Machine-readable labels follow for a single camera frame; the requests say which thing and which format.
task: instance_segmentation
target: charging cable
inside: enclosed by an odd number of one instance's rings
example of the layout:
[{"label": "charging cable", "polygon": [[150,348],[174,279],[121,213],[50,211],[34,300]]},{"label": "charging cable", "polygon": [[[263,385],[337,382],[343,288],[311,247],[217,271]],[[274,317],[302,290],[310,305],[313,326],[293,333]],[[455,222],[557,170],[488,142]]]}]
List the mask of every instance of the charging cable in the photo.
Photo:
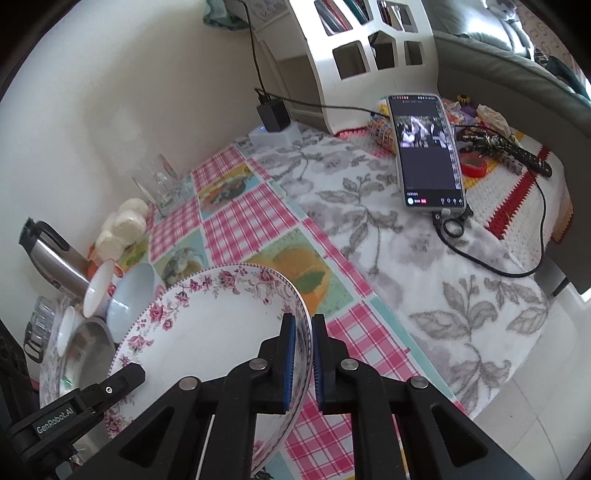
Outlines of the charging cable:
[{"label": "charging cable", "polygon": [[[544,221],[546,220],[546,197],[544,195],[544,192],[542,191],[542,188],[540,187],[540,184],[538,183],[538,181],[535,179],[535,175],[528,170],[528,173],[532,176],[534,176],[534,182],[535,182],[535,186],[537,187],[537,189],[540,191],[540,194],[542,195],[542,201],[544,202],[544,210],[542,212],[542,221],[540,222],[540,249],[541,249],[541,255],[540,255],[540,262],[531,270],[527,271],[527,272],[523,272],[523,273],[509,273],[509,272],[503,272],[495,267],[492,267],[491,265],[483,262],[482,260],[473,257],[469,254],[467,254],[466,252],[463,252],[462,250],[454,247],[444,236],[443,233],[441,232],[441,228],[444,224],[444,221],[441,219],[441,213],[440,212],[433,212],[433,225],[435,226],[435,231],[437,232],[437,236],[441,239],[441,241],[446,244],[453,252],[457,253],[458,255],[460,255],[461,257],[467,258],[468,260],[470,260],[471,262],[474,262],[477,265],[480,265],[483,268],[486,268],[488,271],[491,271],[493,273],[496,273],[497,275],[500,275],[501,277],[508,277],[508,278],[524,278],[524,277],[529,277],[530,275],[536,273],[540,267],[542,266],[542,262],[544,260]],[[452,238],[459,238],[461,236],[460,235],[450,235]]]}]

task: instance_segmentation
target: gray sofa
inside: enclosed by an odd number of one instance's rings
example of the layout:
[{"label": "gray sofa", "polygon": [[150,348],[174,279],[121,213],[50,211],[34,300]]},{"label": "gray sofa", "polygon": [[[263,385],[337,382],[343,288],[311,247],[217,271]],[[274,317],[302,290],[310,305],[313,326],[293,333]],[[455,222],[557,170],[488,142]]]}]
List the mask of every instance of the gray sofa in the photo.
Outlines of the gray sofa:
[{"label": "gray sofa", "polygon": [[588,290],[591,102],[529,60],[501,21],[484,11],[484,7],[478,8],[478,4],[482,5],[479,0],[423,3],[439,55],[441,95],[469,95],[474,101],[502,112],[513,127],[549,147],[564,164],[574,218],[563,242],[550,242],[547,252],[579,292]]}]

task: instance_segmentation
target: pink flower pattern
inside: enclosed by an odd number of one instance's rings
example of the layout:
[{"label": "pink flower pattern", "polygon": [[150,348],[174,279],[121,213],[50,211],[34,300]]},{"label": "pink flower pattern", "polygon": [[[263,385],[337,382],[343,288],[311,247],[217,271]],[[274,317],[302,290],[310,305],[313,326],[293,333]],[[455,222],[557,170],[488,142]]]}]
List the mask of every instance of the pink flower pattern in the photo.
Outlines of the pink flower pattern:
[{"label": "pink flower pattern", "polygon": [[184,308],[187,308],[189,306],[189,297],[187,296],[187,293],[184,290],[178,292],[174,296],[174,298],[177,299],[179,304],[181,304]]},{"label": "pink flower pattern", "polygon": [[150,321],[152,323],[160,322],[164,315],[164,305],[153,303],[150,305]]},{"label": "pink flower pattern", "polygon": [[[179,291],[174,294],[176,302],[171,298],[172,292],[168,292],[168,299],[167,296],[160,299],[159,297],[162,297],[164,292],[159,293],[157,291],[158,300],[150,305],[147,312],[136,323],[138,334],[128,338],[125,346],[121,345],[120,347],[120,349],[127,348],[118,357],[121,366],[125,367],[134,361],[139,362],[136,356],[141,354],[146,347],[154,344],[154,340],[149,339],[150,334],[160,326],[164,331],[172,329],[179,308],[189,307],[190,295],[195,292],[205,293],[213,288],[213,294],[217,298],[219,290],[231,290],[234,295],[240,295],[241,291],[243,291],[251,294],[253,298],[260,299],[265,305],[271,304],[273,299],[279,297],[278,299],[282,300],[282,311],[291,313],[292,308],[286,300],[290,299],[291,295],[279,289],[278,286],[281,282],[274,277],[273,273],[266,268],[255,270],[252,267],[249,269],[245,267],[249,266],[238,265],[236,270],[221,270],[217,277],[213,279],[210,274],[193,275],[189,278],[188,286],[186,284],[181,285]],[[133,393],[130,394],[130,402],[133,403]],[[105,414],[105,423],[111,438],[123,431],[133,421],[133,418],[119,411],[120,406],[123,404],[126,404],[126,402],[122,400]],[[254,444],[254,451],[257,456],[263,455],[268,449],[268,442],[257,440]]]},{"label": "pink flower pattern", "polygon": [[213,285],[212,276],[211,275],[205,275],[203,277],[203,283],[202,283],[202,286],[203,286],[203,288],[205,288],[205,291],[208,291],[211,288],[212,285]]},{"label": "pink flower pattern", "polygon": [[271,284],[271,285],[273,285],[275,283],[275,279],[273,278],[273,275],[271,275],[271,273],[265,268],[262,268],[261,271],[259,272],[259,281],[263,282],[264,284]]},{"label": "pink flower pattern", "polygon": [[236,288],[236,277],[229,271],[222,270],[218,279],[224,290],[231,289],[234,295],[240,295],[240,291]]},{"label": "pink flower pattern", "polygon": [[107,425],[107,431],[110,434],[118,435],[123,430],[123,422],[121,418],[114,414],[111,409],[107,410],[105,414],[105,423]]},{"label": "pink flower pattern", "polygon": [[191,279],[191,281],[189,282],[189,290],[199,291],[200,288],[201,288],[201,285],[199,285],[196,281]]},{"label": "pink flower pattern", "polygon": [[144,347],[151,346],[153,343],[153,340],[146,340],[141,335],[135,335],[129,340],[127,340],[127,344],[133,350],[134,353],[141,352]]}]

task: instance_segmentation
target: white cloth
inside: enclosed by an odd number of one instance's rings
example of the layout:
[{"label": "white cloth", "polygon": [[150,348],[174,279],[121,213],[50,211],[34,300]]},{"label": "white cloth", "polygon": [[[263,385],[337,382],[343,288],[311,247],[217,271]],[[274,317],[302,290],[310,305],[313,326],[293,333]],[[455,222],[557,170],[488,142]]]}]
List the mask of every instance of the white cloth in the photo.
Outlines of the white cloth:
[{"label": "white cloth", "polygon": [[[365,276],[474,418],[535,345],[548,311],[542,291],[532,278],[498,277],[451,252],[431,216],[404,205],[392,162],[300,129],[290,148],[238,146]],[[496,268],[523,271],[473,220],[455,242]]]}]

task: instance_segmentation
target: plate rim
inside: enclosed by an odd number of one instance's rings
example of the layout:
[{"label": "plate rim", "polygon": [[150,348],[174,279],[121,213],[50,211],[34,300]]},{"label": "plate rim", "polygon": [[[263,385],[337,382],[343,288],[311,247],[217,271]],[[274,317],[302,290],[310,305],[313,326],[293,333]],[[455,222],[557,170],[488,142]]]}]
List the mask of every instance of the plate rim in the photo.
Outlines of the plate rim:
[{"label": "plate rim", "polygon": [[[304,314],[306,315],[306,338],[304,340],[306,340],[307,343],[307,350],[308,350],[308,355],[307,355],[307,365],[306,365],[306,379],[304,381],[304,386],[302,389],[302,395],[297,403],[297,405],[295,406],[294,409],[294,414],[292,415],[290,421],[288,422],[288,424],[286,425],[284,431],[281,433],[281,435],[279,436],[279,438],[277,439],[277,442],[275,443],[275,445],[271,448],[271,450],[269,450],[269,453],[264,456],[259,463],[257,464],[252,464],[251,469],[253,472],[256,472],[258,470],[260,470],[261,468],[263,468],[266,464],[266,462],[268,462],[271,457],[277,453],[277,451],[279,450],[280,446],[285,442],[287,436],[289,435],[289,432],[292,431],[298,417],[300,416],[301,413],[301,409],[304,406],[304,402],[306,400],[307,397],[307,393],[308,390],[310,389],[310,381],[312,378],[312,368],[313,368],[313,348],[312,348],[312,322],[311,322],[311,318],[310,318],[310,312],[308,311],[308,307],[306,306],[306,302],[304,301],[304,299],[302,298],[300,292],[297,290],[297,288],[295,287],[295,285],[285,276],[283,275],[281,272],[275,270],[274,268],[271,267],[267,267],[265,265],[261,265],[261,264],[257,264],[257,263],[250,263],[250,262],[228,262],[228,263],[224,263],[224,264],[220,264],[220,265],[214,265],[212,267],[200,270],[199,272],[195,272],[192,273],[190,275],[187,275],[186,277],[184,277],[182,280],[179,280],[178,282],[176,282],[174,285],[170,286],[169,288],[167,288],[162,295],[160,295],[159,297],[155,298],[154,300],[152,300],[149,305],[142,311],[142,313],[139,314],[139,316],[132,322],[132,324],[130,325],[129,329],[127,330],[127,332],[125,333],[125,335],[123,336],[123,340],[121,341],[121,343],[119,344],[119,346],[117,347],[117,349],[115,350],[115,356],[113,357],[113,360],[111,361],[111,366],[109,367],[109,377],[113,374],[113,368],[115,366],[115,362],[119,356],[119,351],[121,350],[121,348],[124,345],[125,339],[127,338],[127,336],[129,335],[129,333],[131,332],[131,330],[135,327],[136,323],[139,322],[139,319],[144,315],[144,313],[150,309],[150,307],[152,306],[152,304],[164,297],[164,295],[166,295],[170,290],[172,290],[173,288],[177,287],[177,285],[179,285],[180,283],[186,281],[188,278],[191,278],[195,275],[201,275],[203,273],[206,273],[208,271],[211,270],[218,270],[220,268],[223,267],[235,267],[235,266],[247,266],[247,267],[258,267],[258,268],[262,268],[264,270],[268,270],[272,273],[274,273],[275,275],[277,275],[278,277],[282,278],[285,283],[287,283],[287,285],[293,290],[293,292],[295,292],[297,298],[299,299],[300,303],[303,305],[304,307]],[[109,435],[110,440],[113,440],[114,438],[117,437],[116,436],[111,436],[111,433],[109,432],[108,429],[108,425],[107,425],[107,413],[105,411],[104,415],[103,415],[103,421],[105,423],[105,425],[107,426],[107,433]]]}]

